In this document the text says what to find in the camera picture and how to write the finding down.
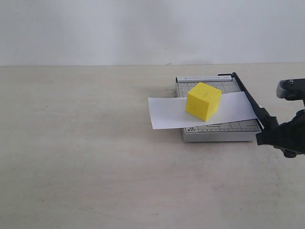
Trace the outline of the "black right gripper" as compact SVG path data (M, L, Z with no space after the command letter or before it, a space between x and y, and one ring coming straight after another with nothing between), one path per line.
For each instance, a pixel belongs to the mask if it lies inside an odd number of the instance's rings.
M275 116L265 109L257 114L263 130L256 134L259 146L269 145L280 149L287 158L294 158L305 153L305 111L300 110L286 123L279 124Z

